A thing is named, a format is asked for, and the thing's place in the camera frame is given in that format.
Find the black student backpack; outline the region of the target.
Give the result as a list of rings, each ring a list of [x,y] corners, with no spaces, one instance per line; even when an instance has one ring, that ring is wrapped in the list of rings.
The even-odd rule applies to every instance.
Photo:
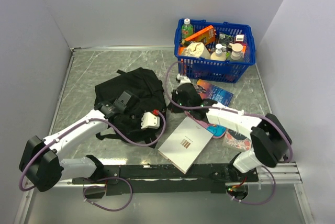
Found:
[[[113,115],[120,113],[145,113],[158,110],[166,115],[166,102],[162,81],[153,70],[137,68],[130,72],[117,71],[118,76],[95,86],[94,108],[100,110],[112,123]],[[152,143],[162,128],[141,129],[140,127],[116,127],[121,134],[133,142]]]

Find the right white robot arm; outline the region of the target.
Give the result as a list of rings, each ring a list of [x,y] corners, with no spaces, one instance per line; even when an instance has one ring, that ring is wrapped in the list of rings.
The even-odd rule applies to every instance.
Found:
[[[231,161],[228,174],[234,181],[242,180],[256,167],[274,168],[293,158],[292,140],[274,114],[245,113],[211,99],[202,99],[191,83],[180,84],[167,97],[172,108],[187,111],[198,120],[226,127],[251,140],[250,150],[239,153]]]

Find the white square notebook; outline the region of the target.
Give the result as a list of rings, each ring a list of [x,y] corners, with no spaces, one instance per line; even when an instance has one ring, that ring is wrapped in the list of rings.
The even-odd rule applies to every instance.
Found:
[[[176,127],[158,152],[182,173],[187,173],[213,134],[189,117]]]

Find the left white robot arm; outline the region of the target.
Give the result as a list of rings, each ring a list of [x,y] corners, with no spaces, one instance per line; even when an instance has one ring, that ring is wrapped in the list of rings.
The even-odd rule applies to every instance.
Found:
[[[51,189],[61,180],[86,178],[98,183],[105,173],[102,162],[93,155],[66,159],[69,151],[81,142],[109,127],[112,118],[127,112],[139,101],[130,91],[124,91],[113,103],[100,102],[86,116],[67,128],[40,139],[31,137],[25,146],[19,169],[40,192]]]

